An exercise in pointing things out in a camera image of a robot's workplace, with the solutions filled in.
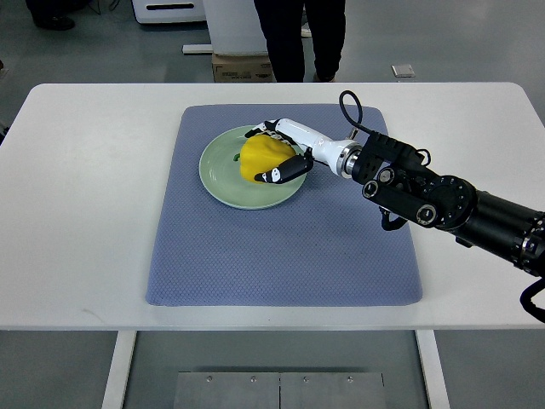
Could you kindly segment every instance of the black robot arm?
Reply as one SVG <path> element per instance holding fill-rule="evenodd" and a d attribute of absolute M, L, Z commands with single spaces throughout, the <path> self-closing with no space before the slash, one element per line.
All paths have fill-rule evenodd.
<path fill-rule="evenodd" d="M 531 299 L 545 289 L 545 213 L 500 199 L 456 176 L 439 176 L 427 166 L 428 151 L 396 141 L 353 121 L 343 104 L 352 91 L 344 91 L 340 104 L 347 120 L 369 134 L 361 151 L 345 160 L 345 171 L 364 185 L 364 197 L 382 212 L 386 230 L 401 228 L 406 221 L 437 228 L 456 236 L 456 242 L 473 245 L 499 256 L 529 274 L 541 277 L 520 297 L 523 308 L 545 322 L 545 309 Z M 397 215 L 390 220 L 390 214 Z"/>

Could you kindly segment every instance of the blue mat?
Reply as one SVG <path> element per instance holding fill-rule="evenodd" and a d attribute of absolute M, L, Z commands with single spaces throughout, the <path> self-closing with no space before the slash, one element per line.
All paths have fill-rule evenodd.
<path fill-rule="evenodd" d="M 356 118 L 356 113 L 349 107 Z M 332 139 L 350 125 L 337 105 L 188 108 L 170 166 L 146 300 L 153 305 L 374 306 L 422 298 L 410 230 L 384 232 L 362 187 L 315 164 L 301 189 L 265 210 L 233 209 L 203 187 L 198 161 L 219 134 L 291 118 Z M 364 124 L 387 133 L 381 113 Z M 366 134 L 356 138 L 362 144 Z"/>

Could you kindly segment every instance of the table top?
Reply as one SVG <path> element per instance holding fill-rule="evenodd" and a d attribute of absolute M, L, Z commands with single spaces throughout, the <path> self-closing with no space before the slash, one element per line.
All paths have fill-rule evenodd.
<path fill-rule="evenodd" d="M 336 103 L 344 89 L 382 112 L 391 137 L 428 149 L 436 173 L 542 210 L 545 129 L 515 84 L 43 84 L 29 94 L 0 146 L 0 329 L 542 328 L 519 305 L 535 278 L 456 244 L 450 234 L 415 225 L 410 229 L 423 288 L 415 304 L 146 303 L 185 109 Z M 330 137 L 341 139 L 347 130 Z"/>

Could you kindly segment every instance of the green plate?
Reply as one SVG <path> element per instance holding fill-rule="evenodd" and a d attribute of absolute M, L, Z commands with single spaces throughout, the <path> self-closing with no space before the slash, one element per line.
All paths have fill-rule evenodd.
<path fill-rule="evenodd" d="M 278 205 L 297 192 L 305 181 L 304 175 L 282 185 L 243 179 L 240 161 L 235 162 L 233 158 L 246 142 L 244 134 L 252 128 L 252 125 L 241 126 L 219 135 L 204 149 L 198 162 L 198 174 L 206 190 L 237 209 L 256 210 Z"/>

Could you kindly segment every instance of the black pants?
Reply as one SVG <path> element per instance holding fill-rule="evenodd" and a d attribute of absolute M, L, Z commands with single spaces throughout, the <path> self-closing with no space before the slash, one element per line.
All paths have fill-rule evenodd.
<path fill-rule="evenodd" d="M 26 6 L 32 15 L 53 17 L 61 13 L 63 0 L 26 0 Z"/>
<path fill-rule="evenodd" d="M 320 79 L 335 76 L 346 30 L 345 0 L 254 0 L 254 4 L 279 83 L 301 83 L 305 76 L 303 5 L 313 34 L 316 73 Z"/>

